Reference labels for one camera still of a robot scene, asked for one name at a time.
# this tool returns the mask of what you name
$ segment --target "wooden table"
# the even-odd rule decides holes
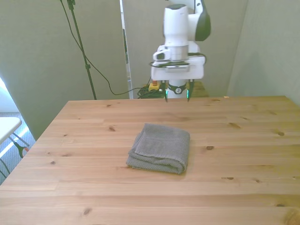
[[[127,167],[144,123],[191,133],[185,174]],[[298,225],[299,207],[285,97],[68,102],[0,187],[2,225]]]

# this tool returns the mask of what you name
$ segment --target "white chair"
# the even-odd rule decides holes
[[[0,144],[2,144],[7,138],[14,141],[13,138],[10,137],[11,135],[14,135],[19,138],[21,142],[29,146],[27,142],[15,134],[15,130],[17,130],[21,124],[22,121],[17,117],[0,117]]]

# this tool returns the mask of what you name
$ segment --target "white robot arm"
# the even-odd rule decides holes
[[[151,77],[162,81],[165,99],[191,97],[194,79],[204,75],[205,57],[200,53],[195,41],[204,41],[210,35],[210,16],[204,0],[196,0],[195,14],[188,14],[184,4],[174,4],[165,8],[165,44],[154,53],[151,63]],[[165,81],[169,81],[165,91]]]

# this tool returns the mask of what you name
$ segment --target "yellow object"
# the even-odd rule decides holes
[[[159,90],[159,85],[153,85],[153,83],[151,83],[149,85],[149,91],[151,91],[151,90]]]

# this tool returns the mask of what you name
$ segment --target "folded towel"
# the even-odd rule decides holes
[[[189,140],[184,130],[145,124],[126,163],[136,169],[183,173],[188,164]]]

